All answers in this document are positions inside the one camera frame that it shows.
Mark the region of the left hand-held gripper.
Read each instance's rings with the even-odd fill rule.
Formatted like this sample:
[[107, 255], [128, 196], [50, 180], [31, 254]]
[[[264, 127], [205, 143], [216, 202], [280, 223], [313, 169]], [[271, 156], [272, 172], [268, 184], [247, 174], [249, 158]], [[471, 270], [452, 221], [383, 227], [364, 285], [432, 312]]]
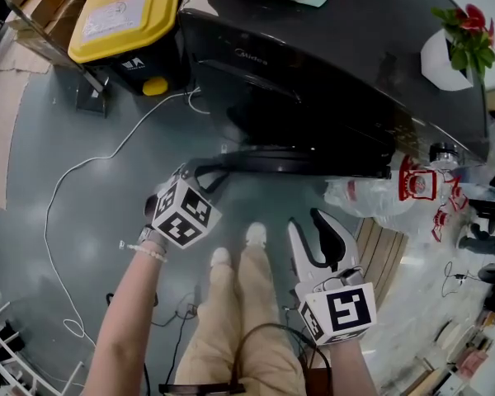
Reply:
[[216, 161], [182, 164], [146, 200], [148, 223], [180, 249], [206, 237], [221, 218], [217, 209], [229, 170]]

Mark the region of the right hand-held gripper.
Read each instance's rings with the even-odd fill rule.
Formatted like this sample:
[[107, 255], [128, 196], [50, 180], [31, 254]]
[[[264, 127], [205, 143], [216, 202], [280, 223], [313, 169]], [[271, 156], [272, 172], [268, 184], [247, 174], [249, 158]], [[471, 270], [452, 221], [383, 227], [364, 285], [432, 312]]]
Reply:
[[[290, 218], [287, 233], [299, 281], [295, 287], [299, 315], [320, 347], [361, 336], [376, 324], [377, 311], [374, 286], [357, 266], [353, 235], [327, 212], [311, 208], [309, 213], [319, 243], [309, 245], [295, 218]], [[327, 268], [337, 272], [326, 276]]]

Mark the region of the person's right forearm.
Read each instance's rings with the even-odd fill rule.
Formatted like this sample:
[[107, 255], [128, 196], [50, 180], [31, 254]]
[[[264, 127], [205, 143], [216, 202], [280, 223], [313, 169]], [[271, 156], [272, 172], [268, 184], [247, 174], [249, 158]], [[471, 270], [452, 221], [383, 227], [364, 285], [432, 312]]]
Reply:
[[358, 339], [335, 343], [328, 348], [333, 396], [379, 396]]

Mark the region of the person's left forearm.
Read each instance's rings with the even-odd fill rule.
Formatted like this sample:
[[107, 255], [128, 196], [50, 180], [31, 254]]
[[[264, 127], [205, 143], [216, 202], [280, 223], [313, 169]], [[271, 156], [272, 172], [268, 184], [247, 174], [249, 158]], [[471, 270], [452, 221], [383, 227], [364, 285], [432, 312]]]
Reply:
[[139, 396], [164, 254], [137, 244], [103, 319], [82, 396]]

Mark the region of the black washing machine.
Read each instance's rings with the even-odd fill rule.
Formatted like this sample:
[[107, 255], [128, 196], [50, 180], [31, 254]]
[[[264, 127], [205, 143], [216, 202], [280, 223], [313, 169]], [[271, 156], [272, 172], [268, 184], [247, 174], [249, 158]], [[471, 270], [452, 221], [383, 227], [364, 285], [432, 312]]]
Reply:
[[449, 144], [463, 165], [486, 162], [480, 83], [442, 91], [421, 72], [453, 0], [182, 0], [192, 72], [219, 132], [239, 145], [303, 149], [331, 174], [388, 164], [395, 150], [426, 158]]

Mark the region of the person's right white shoe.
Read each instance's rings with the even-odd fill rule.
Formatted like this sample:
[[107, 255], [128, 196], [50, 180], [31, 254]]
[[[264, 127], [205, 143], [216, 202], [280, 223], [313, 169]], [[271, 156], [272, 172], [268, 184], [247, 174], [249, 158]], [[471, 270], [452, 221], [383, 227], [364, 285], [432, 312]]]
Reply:
[[266, 247], [266, 227], [260, 222], [249, 225], [245, 235], [246, 245], [249, 247]]

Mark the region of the person's white shoe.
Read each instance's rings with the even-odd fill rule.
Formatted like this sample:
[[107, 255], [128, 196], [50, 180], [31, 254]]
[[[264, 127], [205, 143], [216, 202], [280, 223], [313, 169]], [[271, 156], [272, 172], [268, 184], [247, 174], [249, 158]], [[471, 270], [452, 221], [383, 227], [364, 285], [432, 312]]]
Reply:
[[266, 247], [266, 227], [260, 222], [249, 225], [245, 235], [246, 245], [249, 247]]
[[218, 265], [232, 266], [232, 260], [229, 251], [225, 247], [216, 248], [210, 260], [210, 266]]

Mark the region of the wooden slat board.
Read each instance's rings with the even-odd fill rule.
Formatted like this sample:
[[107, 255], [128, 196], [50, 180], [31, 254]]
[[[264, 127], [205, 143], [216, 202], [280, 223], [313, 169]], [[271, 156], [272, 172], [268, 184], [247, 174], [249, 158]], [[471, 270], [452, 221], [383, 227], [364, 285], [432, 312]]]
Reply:
[[379, 226], [372, 218], [365, 218], [357, 230], [356, 241], [365, 281], [374, 286], [379, 308], [394, 281], [408, 237]]

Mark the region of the person's right leg beige trousers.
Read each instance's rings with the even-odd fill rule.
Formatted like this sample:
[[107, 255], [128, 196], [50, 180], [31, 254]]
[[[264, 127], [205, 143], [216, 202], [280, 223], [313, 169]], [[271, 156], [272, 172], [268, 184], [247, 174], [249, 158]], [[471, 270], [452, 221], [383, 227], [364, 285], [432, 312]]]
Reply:
[[306, 396], [304, 374], [280, 322], [273, 276], [265, 249], [249, 244], [238, 267], [243, 347], [239, 374], [251, 396]]

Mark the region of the person's leg beige trousers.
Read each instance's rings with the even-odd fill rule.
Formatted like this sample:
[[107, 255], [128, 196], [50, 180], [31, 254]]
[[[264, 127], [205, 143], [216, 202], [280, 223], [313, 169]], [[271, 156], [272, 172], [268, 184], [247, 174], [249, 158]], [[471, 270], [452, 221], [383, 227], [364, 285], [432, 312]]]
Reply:
[[220, 384], [230, 381], [241, 335], [235, 274], [227, 262], [210, 269], [208, 295], [197, 311], [199, 323], [177, 367], [175, 383]]
[[304, 374], [280, 322], [273, 276], [265, 249], [249, 244], [238, 267], [243, 347], [239, 374], [251, 396], [306, 396]]

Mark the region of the person's left white shoe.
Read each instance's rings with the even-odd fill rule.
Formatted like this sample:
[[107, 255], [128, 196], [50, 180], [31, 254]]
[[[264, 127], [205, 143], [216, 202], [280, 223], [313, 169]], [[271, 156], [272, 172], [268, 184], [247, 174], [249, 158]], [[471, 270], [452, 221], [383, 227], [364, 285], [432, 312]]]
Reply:
[[216, 248], [210, 260], [210, 266], [218, 265], [232, 266], [232, 260], [229, 251], [225, 247]]

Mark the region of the grey wrist band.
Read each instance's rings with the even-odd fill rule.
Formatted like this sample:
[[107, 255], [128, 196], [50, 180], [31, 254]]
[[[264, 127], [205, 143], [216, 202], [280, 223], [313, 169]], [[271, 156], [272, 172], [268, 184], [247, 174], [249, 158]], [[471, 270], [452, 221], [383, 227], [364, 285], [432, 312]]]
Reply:
[[147, 248], [151, 251], [162, 254], [164, 254], [168, 248], [168, 240], [150, 224], [147, 224], [143, 227], [139, 235], [137, 244], [142, 248]]

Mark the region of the person's left leg beige trousers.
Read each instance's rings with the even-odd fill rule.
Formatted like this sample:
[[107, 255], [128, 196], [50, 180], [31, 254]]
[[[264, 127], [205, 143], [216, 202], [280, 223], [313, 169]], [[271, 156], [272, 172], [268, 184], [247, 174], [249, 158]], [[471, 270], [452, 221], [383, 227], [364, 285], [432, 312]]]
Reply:
[[197, 311], [199, 323], [177, 367], [175, 383], [220, 384], [230, 381], [241, 335], [235, 274], [227, 262], [210, 269], [208, 295]]

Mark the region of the brown top white stool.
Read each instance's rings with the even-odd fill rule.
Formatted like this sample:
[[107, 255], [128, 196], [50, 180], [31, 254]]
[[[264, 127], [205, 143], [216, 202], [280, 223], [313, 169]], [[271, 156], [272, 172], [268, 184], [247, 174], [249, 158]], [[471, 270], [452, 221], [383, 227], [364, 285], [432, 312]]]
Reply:
[[332, 396], [332, 384], [326, 368], [308, 369], [305, 372], [307, 396]]

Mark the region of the black low table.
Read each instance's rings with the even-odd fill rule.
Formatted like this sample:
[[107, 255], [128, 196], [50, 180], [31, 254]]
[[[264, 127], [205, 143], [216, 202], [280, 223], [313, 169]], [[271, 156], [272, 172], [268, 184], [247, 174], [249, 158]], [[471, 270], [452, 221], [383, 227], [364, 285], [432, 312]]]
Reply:
[[475, 210], [479, 218], [495, 222], [495, 201], [470, 200], [469, 205]]

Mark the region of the black bin yellow lid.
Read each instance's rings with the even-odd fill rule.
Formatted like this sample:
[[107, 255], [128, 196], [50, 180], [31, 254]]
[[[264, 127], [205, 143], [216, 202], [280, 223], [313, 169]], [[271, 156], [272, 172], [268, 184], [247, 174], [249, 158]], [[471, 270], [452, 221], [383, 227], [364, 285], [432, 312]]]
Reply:
[[86, 0], [68, 45], [76, 63], [135, 95], [182, 90], [190, 66], [179, 34], [180, 0]]

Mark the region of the black waist device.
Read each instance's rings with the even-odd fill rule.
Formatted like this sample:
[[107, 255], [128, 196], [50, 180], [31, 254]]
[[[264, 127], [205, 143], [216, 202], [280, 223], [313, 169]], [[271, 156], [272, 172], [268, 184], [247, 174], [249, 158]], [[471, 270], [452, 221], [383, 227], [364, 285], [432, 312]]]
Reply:
[[163, 396], [235, 396], [244, 394], [243, 384], [160, 384], [158, 392]]

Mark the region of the flat cardboard sheet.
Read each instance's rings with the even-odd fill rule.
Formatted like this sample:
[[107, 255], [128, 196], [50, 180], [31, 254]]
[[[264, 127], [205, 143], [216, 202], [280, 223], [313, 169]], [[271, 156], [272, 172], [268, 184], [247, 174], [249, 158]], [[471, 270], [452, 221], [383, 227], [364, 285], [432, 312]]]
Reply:
[[19, 45], [9, 30], [0, 42], [0, 209], [7, 208], [7, 173], [12, 137], [21, 99], [32, 75], [43, 75], [50, 63]]

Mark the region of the red flower plant white pot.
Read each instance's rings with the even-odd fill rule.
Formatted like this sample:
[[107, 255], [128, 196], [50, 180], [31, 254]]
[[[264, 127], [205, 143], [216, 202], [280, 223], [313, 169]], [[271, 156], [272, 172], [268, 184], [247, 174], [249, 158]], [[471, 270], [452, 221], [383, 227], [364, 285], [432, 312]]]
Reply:
[[441, 29], [422, 47], [422, 75], [437, 88], [457, 92], [471, 88], [495, 63], [494, 22], [474, 4], [465, 8], [434, 7]]

